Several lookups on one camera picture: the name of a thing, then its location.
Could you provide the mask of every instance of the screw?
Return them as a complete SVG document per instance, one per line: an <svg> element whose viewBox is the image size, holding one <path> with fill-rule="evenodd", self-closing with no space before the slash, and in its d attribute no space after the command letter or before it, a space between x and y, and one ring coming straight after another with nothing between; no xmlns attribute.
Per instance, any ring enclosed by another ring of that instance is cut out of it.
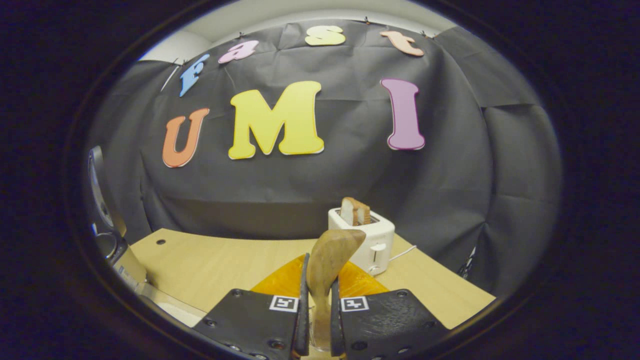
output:
<svg viewBox="0 0 640 360"><path fill-rule="evenodd" d="M353 350L364 350L367 348L367 342L366 341L356 341L353 344L351 344L351 348Z"/></svg>
<svg viewBox="0 0 640 360"><path fill-rule="evenodd" d="M271 340L269 341L269 347L275 348L277 350L284 350L284 343L280 340Z"/></svg>

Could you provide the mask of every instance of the white wall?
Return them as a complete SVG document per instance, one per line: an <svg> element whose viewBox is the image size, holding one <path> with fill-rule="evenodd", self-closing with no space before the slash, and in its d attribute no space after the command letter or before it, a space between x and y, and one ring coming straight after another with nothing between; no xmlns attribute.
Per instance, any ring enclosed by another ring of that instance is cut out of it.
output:
<svg viewBox="0 0 640 360"><path fill-rule="evenodd" d="M182 65L211 48L211 41L190 31L179 30L149 50L140 60L161 60Z"/></svg>
<svg viewBox="0 0 640 360"><path fill-rule="evenodd" d="M194 56L238 36L314 19L379 22L433 37L455 23L407 0L240 0L223 6L185 26L156 45L141 60L182 64Z"/></svg>

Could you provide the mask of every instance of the letter cutout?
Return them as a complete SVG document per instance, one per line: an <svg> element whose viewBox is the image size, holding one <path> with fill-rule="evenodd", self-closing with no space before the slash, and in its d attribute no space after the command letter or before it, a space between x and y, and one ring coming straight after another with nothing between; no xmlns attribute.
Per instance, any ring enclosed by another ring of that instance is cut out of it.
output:
<svg viewBox="0 0 640 360"><path fill-rule="evenodd" d="M180 78L182 79L182 91L180 91L180 97L186 94L187 91L193 86L193 84L198 81L198 76L202 69L204 68L203 62L209 58L209 54L202 55L201 58L198 59L192 66L188 67Z"/></svg>
<svg viewBox="0 0 640 360"><path fill-rule="evenodd" d="M307 30L307 36L305 41L311 46L317 45L339 45L342 44L346 37L344 37L342 29L338 26L314 26Z"/></svg>
<svg viewBox="0 0 640 360"><path fill-rule="evenodd" d="M419 150L424 147L424 137L418 129L415 94L418 87L400 79L382 79L380 84L389 91L394 114L394 132L387 139L393 150Z"/></svg>
<svg viewBox="0 0 640 360"><path fill-rule="evenodd" d="M255 47L258 46L258 40L245 41L241 44L237 44L228 50L226 54L220 56L218 62L221 64L228 63L231 60L240 60L255 53Z"/></svg>
<svg viewBox="0 0 640 360"><path fill-rule="evenodd" d="M168 167L183 167L186 165L198 147L198 138L200 137L200 129L202 128L202 119L209 113L209 109L199 109L189 115L191 126L189 127L189 136L187 137L187 145L180 152L175 150L175 142L178 138L178 130L184 122L184 116L169 120L166 123L166 135L164 136L164 145L162 148L162 160Z"/></svg>
<svg viewBox="0 0 640 360"><path fill-rule="evenodd" d="M380 35L388 37L389 40L391 40L391 44L395 46L396 49L402 51L405 54L414 56L424 55L424 51L416 49L409 44L410 42L415 42L415 40L402 35L402 33L399 33L397 31L382 31Z"/></svg>
<svg viewBox="0 0 640 360"><path fill-rule="evenodd" d="M315 81L299 81L284 89L278 102L269 107L258 90L249 90L231 98L236 107L234 144L229 158L248 159L255 154L249 142L253 131L260 150L271 154L282 126L284 139L278 148L285 155L317 154L324 150L324 141L316 131L316 94L322 86Z"/></svg>

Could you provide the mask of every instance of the wooden spatula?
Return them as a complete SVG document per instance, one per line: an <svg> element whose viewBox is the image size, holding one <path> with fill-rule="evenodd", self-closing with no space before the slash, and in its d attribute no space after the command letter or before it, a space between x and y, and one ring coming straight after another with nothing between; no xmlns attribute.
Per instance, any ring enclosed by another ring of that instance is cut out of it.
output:
<svg viewBox="0 0 640 360"><path fill-rule="evenodd" d="M342 267L364 242L362 230L327 230L316 242L307 265L307 286L316 306L311 314L312 344L329 351L331 308L329 289Z"/></svg>

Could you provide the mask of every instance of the yellow letter m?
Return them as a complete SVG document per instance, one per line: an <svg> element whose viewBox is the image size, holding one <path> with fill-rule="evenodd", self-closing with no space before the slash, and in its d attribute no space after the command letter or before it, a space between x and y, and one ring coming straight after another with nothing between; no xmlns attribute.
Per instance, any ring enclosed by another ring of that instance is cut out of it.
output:
<svg viewBox="0 0 640 360"><path fill-rule="evenodd" d="M247 159L255 154L249 142L253 131L260 150L271 154L284 125L284 139L278 145L285 155L317 154L324 150L324 141L316 131L315 103L321 85L315 81L299 81L284 89L278 102L269 107L258 90L249 90L231 98L236 107L234 145L229 158Z"/></svg>

